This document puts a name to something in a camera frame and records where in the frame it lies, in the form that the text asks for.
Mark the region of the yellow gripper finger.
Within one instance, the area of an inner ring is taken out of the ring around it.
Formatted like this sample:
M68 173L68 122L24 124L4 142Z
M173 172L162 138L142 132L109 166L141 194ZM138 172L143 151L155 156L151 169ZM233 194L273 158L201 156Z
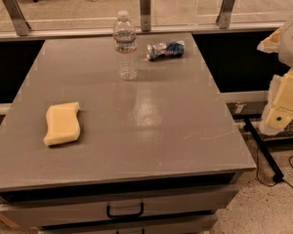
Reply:
M278 28L270 36L262 40L257 46L257 50L267 54L277 53L280 31L281 28Z
M285 130L293 120L293 68L283 76L274 75L268 92L259 130L275 136Z

